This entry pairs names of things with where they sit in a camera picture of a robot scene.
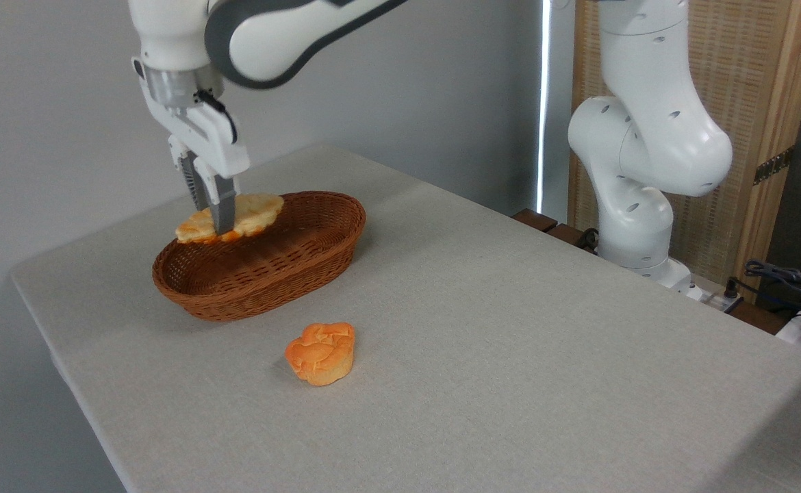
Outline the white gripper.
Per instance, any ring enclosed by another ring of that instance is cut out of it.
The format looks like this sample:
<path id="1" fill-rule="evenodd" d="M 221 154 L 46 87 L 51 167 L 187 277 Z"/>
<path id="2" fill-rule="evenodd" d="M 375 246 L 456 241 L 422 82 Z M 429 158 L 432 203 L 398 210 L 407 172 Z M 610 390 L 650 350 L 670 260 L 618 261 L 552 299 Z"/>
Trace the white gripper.
<path id="1" fill-rule="evenodd" d="M 209 100 L 210 94 L 203 98 L 191 92 L 181 102 L 160 102 L 155 97 L 159 72 L 138 58 L 132 62 L 151 116 L 171 134 L 173 166 L 183 175 L 196 209 L 212 213 L 216 236 L 229 233 L 237 216 L 235 176 L 251 165 L 234 121 Z"/>

